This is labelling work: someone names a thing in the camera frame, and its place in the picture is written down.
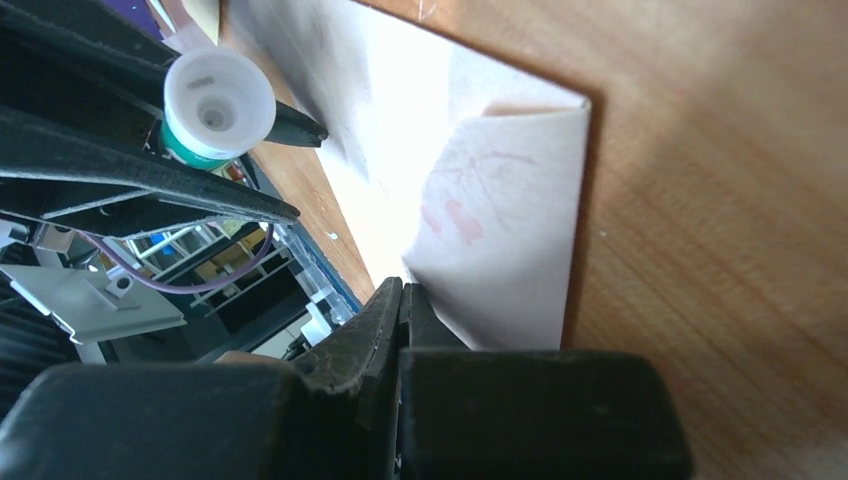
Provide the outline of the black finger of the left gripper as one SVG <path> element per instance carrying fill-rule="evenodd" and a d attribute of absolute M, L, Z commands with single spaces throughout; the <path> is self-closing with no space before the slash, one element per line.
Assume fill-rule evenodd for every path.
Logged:
<path fill-rule="evenodd" d="M 8 107 L 1 213 L 120 239 L 222 218 L 292 224 L 300 215 L 231 180 Z"/>
<path fill-rule="evenodd" d="M 179 55 L 101 1 L 1 4 L 1 131 L 24 124 L 141 146 Z"/>

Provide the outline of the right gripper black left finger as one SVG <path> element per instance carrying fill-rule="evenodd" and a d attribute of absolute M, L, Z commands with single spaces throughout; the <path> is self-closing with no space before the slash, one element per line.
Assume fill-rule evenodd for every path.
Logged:
<path fill-rule="evenodd" d="M 5 479 L 389 479 L 398 278 L 292 361 L 52 367 L 1 426 Z"/>

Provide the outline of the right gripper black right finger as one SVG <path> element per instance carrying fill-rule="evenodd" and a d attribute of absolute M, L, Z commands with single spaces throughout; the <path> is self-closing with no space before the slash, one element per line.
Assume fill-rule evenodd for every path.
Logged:
<path fill-rule="evenodd" d="M 474 351 L 405 287 L 399 317 L 404 479 L 689 479 L 669 390 L 642 356 Z"/>

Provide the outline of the white green glue stick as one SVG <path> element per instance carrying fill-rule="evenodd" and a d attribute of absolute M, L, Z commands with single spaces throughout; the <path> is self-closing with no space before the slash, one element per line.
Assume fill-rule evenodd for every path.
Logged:
<path fill-rule="evenodd" d="M 271 132 L 276 99 L 262 70 L 225 47 L 180 55 L 163 86 L 161 143 L 178 161 L 218 169 L 259 145 Z"/>

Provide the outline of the pink paper envelope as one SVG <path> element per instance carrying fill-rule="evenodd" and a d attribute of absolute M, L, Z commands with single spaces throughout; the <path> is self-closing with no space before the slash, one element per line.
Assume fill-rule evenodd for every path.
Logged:
<path fill-rule="evenodd" d="M 233 6 L 295 103 L 375 282 L 469 346 L 561 343 L 592 103 L 353 1 Z"/>

